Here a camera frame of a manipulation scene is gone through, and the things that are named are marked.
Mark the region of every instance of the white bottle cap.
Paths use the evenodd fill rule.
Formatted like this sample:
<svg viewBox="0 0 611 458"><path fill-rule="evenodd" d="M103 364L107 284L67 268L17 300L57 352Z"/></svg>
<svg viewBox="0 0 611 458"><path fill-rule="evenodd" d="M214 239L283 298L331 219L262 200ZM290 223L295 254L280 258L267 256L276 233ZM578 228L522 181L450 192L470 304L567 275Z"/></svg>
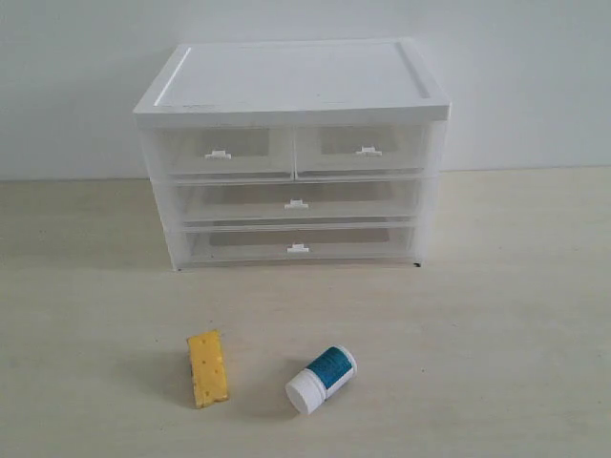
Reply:
<svg viewBox="0 0 611 458"><path fill-rule="evenodd" d="M288 399L299 413L312 413L325 401L325 386L309 369L302 370L286 384Z"/></svg>

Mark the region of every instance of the white lid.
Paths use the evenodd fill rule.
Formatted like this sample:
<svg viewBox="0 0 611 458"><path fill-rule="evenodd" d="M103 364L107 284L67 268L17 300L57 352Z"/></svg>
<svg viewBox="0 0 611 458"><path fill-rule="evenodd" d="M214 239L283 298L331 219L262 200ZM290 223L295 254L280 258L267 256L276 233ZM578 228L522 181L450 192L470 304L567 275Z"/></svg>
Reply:
<svg viewBox="0 0 611 458"><path fill-rule="evenodd" d="M312 413L325 401L325 386L311 370L304 369L286 384L286 395L299 413Z"/></svg>
<svg viewBox="0 0 611 458"><path fill-rule="evenodd" d="M415 123L449 105L411 41L388 38L181 45L135 112L150 127Z"/></svg>

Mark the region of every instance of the cheese-shaped sponge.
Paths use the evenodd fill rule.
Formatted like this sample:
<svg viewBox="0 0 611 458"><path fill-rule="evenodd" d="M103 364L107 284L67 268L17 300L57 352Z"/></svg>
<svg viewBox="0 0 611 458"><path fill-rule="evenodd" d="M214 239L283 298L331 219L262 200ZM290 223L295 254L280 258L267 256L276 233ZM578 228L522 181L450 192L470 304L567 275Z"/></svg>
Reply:
<svg viewBox="0 0 611 458"><path fill-rule="evenodd" d="M218 330L187 339L197 408L229 399Z"/></svg>

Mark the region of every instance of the blue label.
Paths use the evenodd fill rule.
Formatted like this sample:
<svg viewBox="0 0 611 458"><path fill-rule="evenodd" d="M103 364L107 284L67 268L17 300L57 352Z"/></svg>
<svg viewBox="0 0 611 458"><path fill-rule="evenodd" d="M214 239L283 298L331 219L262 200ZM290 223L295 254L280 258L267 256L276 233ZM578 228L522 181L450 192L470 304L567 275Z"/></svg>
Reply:
<svg viewBox="0 0 611 458"><path fill-rule="evenodd" d="M332 346L307 367L321 379L326 389L329 389L352 369L352 364L342 350Z"/></svg>

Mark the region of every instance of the drawer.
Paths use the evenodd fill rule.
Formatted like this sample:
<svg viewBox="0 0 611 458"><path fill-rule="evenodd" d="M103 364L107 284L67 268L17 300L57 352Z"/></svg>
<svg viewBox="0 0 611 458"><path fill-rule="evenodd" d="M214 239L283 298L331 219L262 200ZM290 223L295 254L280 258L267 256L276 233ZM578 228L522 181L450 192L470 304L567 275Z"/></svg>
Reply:
<svg viewBox="0 0 611 458"><path fill-rule="evenodd" d="M298 128L297 177L416 175L426 166L428 125Z"/></svg>
<svg viewBox="0 0 611 458"><path fill-rule="evenodd" d="M433 180L253 185L154 184L168 221L328 219L416 215Z"/></svg>
<svg viewBox="0 0 611 458"><path fill-rule="evenodd" d="M293 130L168 129L149 133L160 177L228 179L291 178Z"/></svg>
<svg viewBox="0 0 611 458"><path fill-rule="evenodd" d="M252 231L166 234L183 244L178 268L189 264L245 260L352 260L409 258L413 228Z"/></svg>

